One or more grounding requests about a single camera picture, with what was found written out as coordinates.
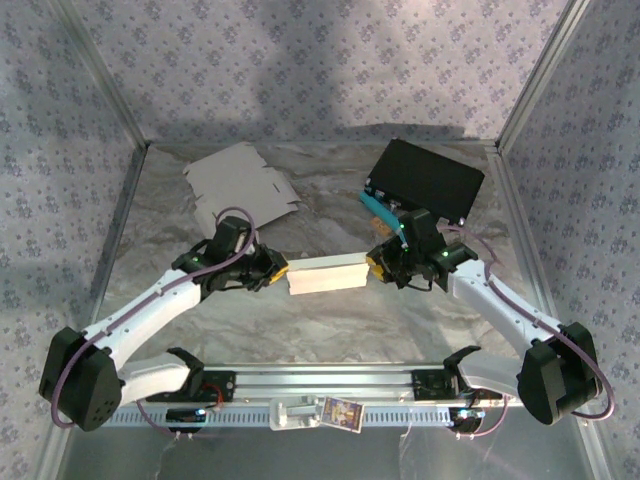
teal object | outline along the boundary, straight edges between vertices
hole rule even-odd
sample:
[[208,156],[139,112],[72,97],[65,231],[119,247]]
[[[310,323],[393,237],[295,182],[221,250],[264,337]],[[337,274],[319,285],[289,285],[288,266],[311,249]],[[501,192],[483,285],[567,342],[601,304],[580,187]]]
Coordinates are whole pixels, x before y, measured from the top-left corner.
[[360,200],[362,203],[366,205],[366,207],[373,212],[373,214],[386,223],[391,230],[396,232],[402,240],[403,245],[407,246],[407,239],[404,236],[404,232],[402,231],[403,225],[400,223],[400,220],[387,209],[382,203],[380,203],[375,197],[371,195],[367,195],[365,192],[360,192]]

small card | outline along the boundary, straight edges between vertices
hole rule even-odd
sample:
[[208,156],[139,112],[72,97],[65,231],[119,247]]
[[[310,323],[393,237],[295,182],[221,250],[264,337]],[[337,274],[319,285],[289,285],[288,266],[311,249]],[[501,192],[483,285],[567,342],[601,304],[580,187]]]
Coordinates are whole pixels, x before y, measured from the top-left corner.
[[320,423],[349,432],[360,433],[364,418],[364,405],[327,397],[322,409]]

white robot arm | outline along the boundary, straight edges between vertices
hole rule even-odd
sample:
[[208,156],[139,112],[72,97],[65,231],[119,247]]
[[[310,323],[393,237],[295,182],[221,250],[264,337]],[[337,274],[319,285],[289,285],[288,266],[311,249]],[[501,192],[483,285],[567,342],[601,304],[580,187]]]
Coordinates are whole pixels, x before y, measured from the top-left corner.
[[[482,389],[520,397],[538,420],[551,424],[599,392],[600,385],[593,372],[576,363],[566,349],[554,343],[553,333],[538,328],[527,316],[570,336],[595,359],[591,336],[584,327],[579,324],[563,327],[491,277],[494,286],[517,305],[519,311],[505,303],[487,282],[484,262],[462,244],[447,246],[441,235],[433,233],[435,223],[428,214],[412,213],[403,218],[403,224],[409,249],[397,236],[376,247],[367,256],[373,273],[383,282],[394,282],[401,288],[415,275],[436,282],[454,298],[481,313],[520,357],[497,357],[478,347],[467,347],[445,360],[444,371],[438,370],[438,375],[446,377],[447,395]],[[225,290],[229,281],[255,291],[283,275],[287,264],[282,255],[257,243],[243,260],[229,268],[202,277],[193,275],[238,252],[247,228],[246,222],[227,217],[213,240],[201,242],[182,255],[171,270],[137,299],[82,332],[70,328],[59,332],[51,344],[40,394],[47,400],[53,399],[66,362],[96,336],[101,338],[71,370],[57,405],[82,429],[99,427],[118,406],[132,401],[163,392],[182,391],[189,396],[197,391],[202,384],[204,365],[182,349],[172,348],[149,360],[128,360],[167,323],[211,293]],[[205,252],[199,253],[205,245]],[[157,298],[139,308],[154,294]],[[415,400],[420,400],[419,392],[423,391],[430,392],[429,399],[437,400],[442,386],[436,388],[429,385],[428,380],[422,382],[420,388],[414,390]]]

black box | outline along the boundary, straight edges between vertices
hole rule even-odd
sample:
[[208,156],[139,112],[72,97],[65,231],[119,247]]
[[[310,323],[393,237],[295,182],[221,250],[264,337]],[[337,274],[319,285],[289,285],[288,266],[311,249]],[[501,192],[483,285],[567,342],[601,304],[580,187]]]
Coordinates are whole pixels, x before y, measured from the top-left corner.
[[480,170],[394,139],[367,178],[365,191],[407,211],[426,208],[436,218],[459,223],[484,180]]

patterned wallpaper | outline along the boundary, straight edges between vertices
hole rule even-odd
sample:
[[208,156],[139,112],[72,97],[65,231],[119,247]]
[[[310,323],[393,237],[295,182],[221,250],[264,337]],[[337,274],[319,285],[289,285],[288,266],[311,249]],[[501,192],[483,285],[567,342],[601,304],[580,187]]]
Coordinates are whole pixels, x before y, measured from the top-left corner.
[[48,9],[0,2],[0,478],[37,460],[51,336],[86,322],[133,146]]
[[508,160],[562,318],[593,332],[640,478],[640,4],[594,0]]
[[74,3],[145,137],[203,143],[496,138],[566,0]]

